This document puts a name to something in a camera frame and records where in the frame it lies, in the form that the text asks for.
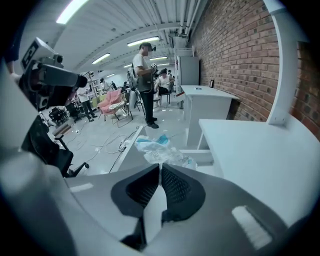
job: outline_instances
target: ceiling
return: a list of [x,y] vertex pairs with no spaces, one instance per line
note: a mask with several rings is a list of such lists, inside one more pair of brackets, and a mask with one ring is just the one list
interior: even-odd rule
[[[39,3],[24,28],[20,56],[34,38],[39,37],[63,56],[64,67],[68,70],[115,72],[130,64],[139,50],[138,45],[129,47],[127,43],[159,36],[159,41],[151,42],[157,48],[151,58],[168,56],[156,63],[174,62],[168,35],[178,31],[183,0],[89,0],[67,24],[56,23],[70,1],[43,0]],[[198,1],[207,2],[193,1],[192,10]],[[185,2],[184,27],[192,0]],[[199,20],[202,9],[198,9],[195,21]],[[92,64],[106,53],[110,56]]]

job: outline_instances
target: white desk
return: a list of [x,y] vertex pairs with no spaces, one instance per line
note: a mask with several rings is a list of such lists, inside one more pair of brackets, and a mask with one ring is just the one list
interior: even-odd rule
[[310,212],[319,192],[320,142],[298,120],[291,116],[287,127],[236,120],[199,124],[199,148],[210,148],[213,175],[251,193],[289,226]]
[[187,123],[186,146],[196,149],[201,135],[199,119],[226,119],[231,99],[238,98],[208,86],[182,85],[181,87],[185,93],[183,119]]

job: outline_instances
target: backpack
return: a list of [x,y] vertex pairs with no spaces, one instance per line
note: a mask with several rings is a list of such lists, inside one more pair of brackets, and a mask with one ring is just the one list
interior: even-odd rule
[[127,79],[128,79],[128,82],[129,82],[130,89],[132,91],[135,91],[137,86],[138,86],[138,83],[137,83],[134,63],[132,63],[131,67],[129,67],[129,69],[128,69]]

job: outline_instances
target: plastic bag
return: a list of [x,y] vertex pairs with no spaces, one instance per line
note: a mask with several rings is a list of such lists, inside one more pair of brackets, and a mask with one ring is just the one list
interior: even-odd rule
[[171,146],[166,135],[161,135],[157,140],[150,140],[148,136],[140,135],[134,142],[140,152],[145,152],[144,158],[150,164],[167,163],[171,165],[196,169],[196,162],[189,156],[183,155]]

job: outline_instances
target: red brick wall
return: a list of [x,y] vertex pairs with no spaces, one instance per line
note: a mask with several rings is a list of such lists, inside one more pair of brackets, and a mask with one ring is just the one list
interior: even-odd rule
[[290,113],[320,141],[320,71],[308,43],[298,43],[298,80]]
[[279,50],[262,0],[213,0],[190,45],[200,59],[201,84],[240,98],[236,119],[266,121],[276,95]]

